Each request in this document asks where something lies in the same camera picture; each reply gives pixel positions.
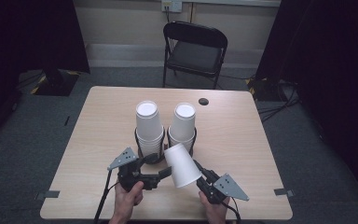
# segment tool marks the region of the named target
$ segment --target hand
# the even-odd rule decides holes
[[[226,224],[227,208],[222,204],[209,203],[208,199],[202,191],[199,192],[199,196],[201,203],[205,206],[208,222],[210,224]],[[228,204],[229,197],[226,197],[223,202]]]
[[[138,205],[144,198],[143,187],[144,182],[138,181],[131,191],[127,192],[119,183],[115,185],[115,212],[109,224],[124,224],[131,218],[133,206]]]

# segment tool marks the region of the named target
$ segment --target paper cup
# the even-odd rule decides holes
[[[176,106],[172,125],[171,136],[182,142],[192,138],[196,122],[196,108],[189,103],[181,103]]]
[[[154,140],[151,140],[151,141],[146,141],[142,138],[139,137],[138,133],[136,132],[136,136],[138,138],[138,147],[141,149],[142,151],[142,154],[145,156],[148,156],[150,154],[153,154],[153,153],[158,153],[160,152],[161,150],[161,146],[162,146],[162,137],[164,136],[164,131],[161,132],[161,135],[154,139]]]
[[[193,136],[187,141],[179,141],[179,140],[173,138],[171,135],[171,127],[168,129],[168,135],[170,136],[169,139],[170,139],[171,147],[176,146],[179,143],[182,143],[184,145],[184,147],[186,148],[186,150],[188,152],[190,152],[191,147],[193,146],[193,141],[195,140],[196,132],[193,131]]]
[[[163,132],[158,108],[154,102],[142,101],[136,106],[136,131],[145,141],[155,140]]]
[[[164,127],[161,125],[161,129],[162,129],[162,132],[161,134],[159,135],[159,137],[157,137],[156,139],[153,139],[153,140],[146,140],[146,139],[143,139],[139,134],[138,134],[138,129],[136,130],[136,137],[138,138],[138,141],[139,142],[142,142],[142,143],[146,143],[146,144],[153,144],[153,143],[157,143],[159,141],[161,141],[161,138],[164,134]]]
[[[182,143],[166,149],[164,154],[168,166],[172,167],[173,184],[177,188],[184,187],[202,176]]]

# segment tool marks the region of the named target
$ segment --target table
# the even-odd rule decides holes
[[[199,98],[209,100],[200,105]],[[269,148],[252,95],[247,91],[208,91],[153,88],[93,87],[83,106],[62,161],[50,186],[58,198],[46,198],[40,215],[47,219],[93,219],[103,195],[106,167],[126,147],[136,152],[135,107],[143,100],[158,105],[167,129],[173,110],[182,102],[196,107],[197,140],[193,158],[217,174],[229,173],[250,197],[236,200],[242,219],[292,217],[286,195],[276,196],[282,181]],[[156,174],[166,161],[142,167],[143,174]],[[116,182],[117,169],[111,183]],[[144,192],[144,200],[133,210],[132,219],[205,220],[196,183],[176,189],[171,177],[157,189]],[[113,214],[115,193],[109,193],[101,219]],[[227,219],[235,220],[231,211]]]

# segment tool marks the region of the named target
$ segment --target gray carpet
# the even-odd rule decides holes
[[[227,77],[220,77],[219,85],[224,90],[247,91],[244,80],[238,78],[254,73],[254,69],[223,69],[221,74]],[[68,97],[29,94],[35,82],[23,87],[17,110],[0,129],[0,223],[91,223],[43,220],[39,216],[43,202],[34,197],[48,190],[91,87],[159,88],[161,82],[160,67],[91,68]],[[192,89],[213,85],[209,79],[184,74],[170,75],[167,82]],[[256,105],[271,108],[282,103]],[[284,109],[264,127],[282,182],[296,193],[290,198],[291,220],[264,223],[358,223],[358,183],[334,150],[321,141],[302,105]]]

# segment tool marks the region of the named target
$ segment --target white wall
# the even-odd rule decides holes
[[[163,46],[166,20],[159,1],[75,0],[76,13],[86,43]],[[226,34],[229,49],[263,49],[277,7],[194,4],[193,22],[213,26]],[[189,21],[190,3],[171,21]]]

